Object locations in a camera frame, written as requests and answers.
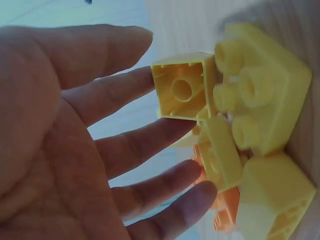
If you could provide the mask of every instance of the finger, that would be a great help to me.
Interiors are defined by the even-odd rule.
[[[113,114],[154,89],[150,67],[108,76],[63,92],[86,126]]]
[[[132,67],[153,38],[149,30],[141,27],[107,24],[18,29],[22,37],[31,38],[50,59],[62,89]]]
[[[208,211],[217,196],[212,182],[191,188],[168,208],[127,227],[132,240],[173,240],[194,225]]]
[[[96,140],[109,180],[140,166],[195,125],[195,121],[161,118],[142,128]]]
[[[196,161],[186,160],[146,181],[113,188],[113,200],[122,220],[134,219],[182,192],[201,172]]]

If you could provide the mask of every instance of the yellow building block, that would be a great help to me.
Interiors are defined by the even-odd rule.
[[[203,120],[216,114],[213,102],[215,58],[194,52],[151,65],[159,100],[158,117]]]
[[[226,27],[215,47],[217,68],[228,79],[213,90],[219,112],[233,113],[232,134],[241,150],[268,155],[282,149],[295,127],[312,70],[248,23]]]
[[[218,115],[204,122],[203,131],[209,141],[198,146],[207,178],[215,183],[218,192],[238,186],[243,179],[243,166],[230,124]]]
[[[236,224],[245,240],[288,240],[316,188],[282,152],[252,158],[243,175]]]

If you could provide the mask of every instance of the hand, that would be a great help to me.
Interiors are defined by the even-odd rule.
[[[139,27],[0,30],[1,240],[171,240],[208,210],[217,191],[204,182],[161,213],[123,225],[196,180],[202,168],[192,160],[141,183],[108,184],[194,122],[159,119],[99,140],[87,131],[154,89],[149,67],[113,75],[151,42]]]

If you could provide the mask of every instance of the white surface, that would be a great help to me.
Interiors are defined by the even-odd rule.
[[[34,27],[61,27],[68,25],[113,24],[137,25],[149,28],[143,0],[2,0],[0,25],[27,25]],[[135,66],[150,65],[157,58],[153,47]],[[89,128],[94,139],[112,136],[136,129],[157,119],[158,100],[154,92],[125,106],[112,116]],[[176,152],[171,148],[154,156],[141,167],[110,181],[111,186],[140,182],[165,171],[176,164]],[[151,216],[170,204],[168,201],[143,217]],[[198,240],[192,228],[180,240]]]

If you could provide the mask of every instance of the toy brick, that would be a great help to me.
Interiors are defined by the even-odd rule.
[[[223,231],[225,234],[230,234],[238,230],[236,218],[239,198],[240,194],[237,187],[218,193],[215,200],[216,204],[213,204],[211,207],[211,209],[217,210],[215,219],[213,220],[215,231]]]
[[[236,224],[246,240],[288,240],[315,194],[285,153],[253,157],[244,167]]]
[[[213,102],[214,56],[202,52],[176,55],[151,65],[162,118],[203,120],[216,114]]]
[[[229,123],[223,116],[207,119],[203,124],[209,141],[198,144],[207,178],[218,192],[238,186],[243,179],[243,166],[232,139]]]
[[[228,79],[214,88],[219,112],[234,114],[233,138],[241,150],[268,155],[288,142],[312,79],[312,70],[248,23],[226,27],[215,47],[217,68]]]

